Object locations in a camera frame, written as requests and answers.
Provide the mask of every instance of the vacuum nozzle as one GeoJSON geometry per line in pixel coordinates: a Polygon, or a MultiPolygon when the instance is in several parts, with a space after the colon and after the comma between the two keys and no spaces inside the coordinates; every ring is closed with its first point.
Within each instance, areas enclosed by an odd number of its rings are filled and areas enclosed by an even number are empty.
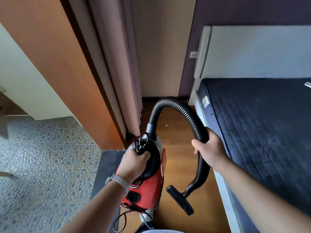
{"type": "Polygon", "coordinates": [[[188,200],[179,192],[175,187],[170,185],[166,188],[166,191],[170,196],[177,202],[177,204],[186,212],[188,216],[194,213],[192,206],[189,204],[188,200]]]}

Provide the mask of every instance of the white bed frame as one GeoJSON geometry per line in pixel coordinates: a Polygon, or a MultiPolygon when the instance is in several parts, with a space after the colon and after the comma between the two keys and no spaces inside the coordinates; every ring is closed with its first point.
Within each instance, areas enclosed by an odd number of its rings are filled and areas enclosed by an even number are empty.
{"type": "MultiPolygon", "coordinates": [[[[311,26],[205,26],[189,105],[208,126],[197,90],[204,78],[303,78],[311,75],[311,26]]],[[[230,188],[215,173],[231,232],[244,233],[230,188]]]]}

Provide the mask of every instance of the white wall socket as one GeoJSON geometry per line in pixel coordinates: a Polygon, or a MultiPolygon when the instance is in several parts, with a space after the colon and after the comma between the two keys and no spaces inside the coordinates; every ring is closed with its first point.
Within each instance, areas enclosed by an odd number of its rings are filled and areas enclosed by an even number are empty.
{"type": "Polygon", "coordinates": [[[190,58],[196,58],[197,57],[197,51],[190,52],[190,58]]]}

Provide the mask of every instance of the vacuum hose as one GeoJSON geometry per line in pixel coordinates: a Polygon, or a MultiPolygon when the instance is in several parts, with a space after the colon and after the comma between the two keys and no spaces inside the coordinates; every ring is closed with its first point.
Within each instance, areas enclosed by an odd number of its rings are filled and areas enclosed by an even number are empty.
{"type": "MultiPolygon", "coordinates": [[[[192,127],[194,137],[206,143],[209,140],[208,132],[204,128],[200,118],[196,115],[193,109],[186,103],[180,101],[175,97],[164,97],[160,99],[151,112],[151,116],[147,125],[146,132],[151,139],[156,139],[156,127],[161,111],[165,107],[172,107],[181,113],[189,122],[192,127]]],[[[200,152],[198,152],[198,164],[195,179],[187,186],[186,190],[182,193],[183,198],[187,198],[195,189],[201,187],[207,179],[210,166],[205,162],[200,152]]]]}

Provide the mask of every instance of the hand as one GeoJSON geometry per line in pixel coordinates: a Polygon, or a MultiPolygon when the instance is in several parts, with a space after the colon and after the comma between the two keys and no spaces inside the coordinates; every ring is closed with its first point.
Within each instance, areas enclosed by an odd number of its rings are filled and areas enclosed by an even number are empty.
{"type": "Polygon", "coordinates": [[[123,155],[118,168],[117,175],[122,177],[128,184],[138,178],[146,168],[146,163],[150,158],[150,153],[145,152],[138,155],[135,148],[131,148],[123,155]]]}
{"type": "Polygon", "coordinates": [[[231,159],[228,157],[220,137],[212,129],[206,128],[206,130],[210,138],[208,142],[204,144],[194,139],[191,143],[195,148],[194,153],[197,155],[198,151],[200,151],[206,163],[218,172],[219,167],[231,161],[231,159]]]}

